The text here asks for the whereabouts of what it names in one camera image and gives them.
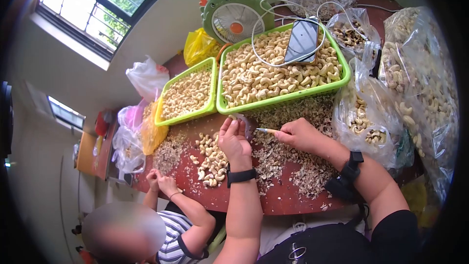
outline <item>bracelet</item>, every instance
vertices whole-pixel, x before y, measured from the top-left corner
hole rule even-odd
[[[169,200],[171,200],[171,197],[173,197],[176,194],[182,194],[182,193],[181,192],[176,192],[176,193],[172,194],[171,196],[169,196]]]

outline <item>hand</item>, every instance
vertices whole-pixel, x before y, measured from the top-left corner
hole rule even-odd
[[[242,120],[227,118],[220,128],[218,145],[230,162],[232,172],[252,168],[251,145],[244,136],[246,123]]]
[[[156,176],[156,169],[153,168],[147,174],[147,181],[149,183],[149,188],[152,192],[158,192],[160,187],[158,186],[158,177]]]
[[[176,179],[170,178],[169,176],[162,175],[158,169],[155,169],[156,177],[158,178],[158,185],[160,186],[161,191],[166,196],[171,196],[172,194],[179,193],[176,185]]]
[[[320,155],[325,142],[329,139],[304,118],[287,122],[280,130],[275,133],[280,142],[314,155]]]

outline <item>wristwatch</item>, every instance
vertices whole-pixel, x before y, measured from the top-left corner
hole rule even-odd
[[[230,162],[226,166],[227,187],[231,188],[231,183],[242,182],[256,178],[256,170],[254,168],[242,172],[232,173],[230,169]]]
[[[337,178],[331,178],[324,185],[324,188],[335,197],[339,197],[345,201],[353,201],[353,182],[360,174],[358,164],[363,161],[361,152],[350,151],[350,158],[345,162],[340,175]]]

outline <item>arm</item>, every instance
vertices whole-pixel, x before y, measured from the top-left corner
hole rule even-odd
[[[246,124],[231,118],[220,128],[219,144],[232,172],[252,168]],[[262,207],[255,179],[233,183],[226,215],[226,242],[214,263],[254,263],[259,253]]]
[[[176,180],[161,175],[157,170],[158,184],[161,191],[174,202],[192,222],[191,228],[181,235],[182,241],[189,252],[195,256],[202,256],[208,239],[215,228],[215,218],[197,201],[179,192]]]
[[[338,172],[350,157],[347,147],[323,135],[303,118],[284,124],[275,136],[282,143],[329,161]],[[409,210],[409,207],[386,169],[367,155],[363,155],[363,159],[354,186],[370,206],[374,229],[389,214]]]
[[[158,186],[158,180],[155,172],[156,169],[151,169],[146,176],[146,179],[149,183],[149,190],[144,197],[143,204],[156,211],[156,206],[158,205],[158,192],[160,191],[160,187]]]

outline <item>green tree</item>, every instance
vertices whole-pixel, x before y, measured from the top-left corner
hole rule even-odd
[[[142,2],[144,0],[132,0],[137,6],[133,5],[128,0],[111,0],[111,1],[114,2],[118,7],[120,7],[120,9],[122,9],[123,11],[125,11],[128,14],[132,15],[135,12],[135,10],[137,10],[137,6],[140,6],[140,4],[142,4]],[[108,13],[110,13],[111,15],[113,15],[115,18],[117,18],[118,20],[123,22],[123,20],[121,18],[118,18],[115,14],[110,12],[108,9],[105,9],[105,10]],[[111,26],[114,30],[118,31],[121,35],[125,35],[128,32],[128,28],[126,26],[122,25],[119,21],[114,20],[112,17],[110,17],[107,14],[104,15],[104,21],[109,26]],[[116,35],[116,33],[112,29],[110,29],[108,27],[106,28],[106,33],[112,39],[116,39],[117,36],[118,36],[118,35]],[[109,40],[108,38],[106,38],[106,40],[110,44],[115,45],[115,43],[113,41]]]

